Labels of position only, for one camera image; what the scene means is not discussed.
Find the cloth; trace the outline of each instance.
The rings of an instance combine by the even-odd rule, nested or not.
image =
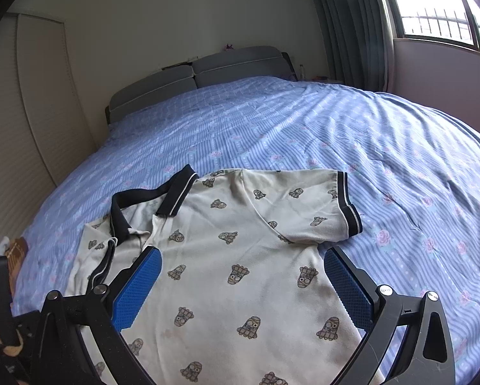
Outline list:
[[[254,77],[201,88],[133,113],[69,175],[24,233],[30,250],[13,314],[64,291],[84,224],[112,195],[157,187],[191,164],[216,169],[338,169],[363,232],[341,242],[352,263],[399,294],[439,293],[456,384],[480,368],[480,134],[400,97],[335,84]],[[381,364],[388,372],[403,332]]]
[[[109,219],[115,232],[127,227],[131,235],[116,247],[108,282],[145,245],[162,253],[160,277],[123,330],[153,380],[330,383],[361,339],[316,248],[362,230],[347,175],[220,170],[194,182],[177,215],[167,217],[160,210],[171,194],[178,198],[173,188],[124,215],[112,208]],[[127,201],[139,193],[124,194]],[[88,225],[76,261],[95,267],[109,236],[106,223]],[[102,247],[90,247],[96,243]],[[69,294],[86,290],[93,269],[75,268],[79,290]],[[89,351],[96,365],[103,363],[95,346]],[[113,383],[109,370],[101,372]],[[382,379],[377,374],[373,383]]]

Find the brown object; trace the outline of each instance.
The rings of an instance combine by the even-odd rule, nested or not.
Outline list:
[[[10,291],[12,298],[15,293],[15,284],[22,262],[28,253],[28,244],[23,237],[13,240],[10,246],[5,250],[5,256],[8,259],[8,279],[10,279]]]

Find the metal screw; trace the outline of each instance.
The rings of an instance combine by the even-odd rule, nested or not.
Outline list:
[[[386,296],[389,296],[389,295],[393,294],[393,289],[391,289],[391,287],[389,285],[381,285],[379,287],[379,291],[381,292],[381,294],[386,295]]]
[[[56,300],[58,298],[58,291],[57,290],[49,291],[46,295],[46,298],[50,301]]]
[[[438,294],[436,294],[434,291],[429,291],[427,293],[427,297],[429,298],[429,300],[431,301],[437,301],[438,300]]]
[[[106,291],[107,291],[107,286],[105,284],[99,284],[93,289],[93,292],[95,295],[102,295]]]

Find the curtain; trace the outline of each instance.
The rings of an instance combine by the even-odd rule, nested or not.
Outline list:
[[[386,0],[314,0],[329,75],[367,91],[391,91],[393,35]]]

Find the headboard cushion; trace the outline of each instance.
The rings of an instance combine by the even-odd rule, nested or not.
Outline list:
[[[288,54],[272,46],[219,52],[190,64],[167,68],[121,89],[105,109],[108,123],[187,91],[251,76],[295,76]]]
[[[129,113],[197,89],[193,76],[191,66],[179,65],[128,85],[110,99],[108,122],[118,122]]]
[[[216,53],[192,63],[197,87],[232,82],[251,76],[288,79],[292,70],[281,52],[272,46],[244,47]]]

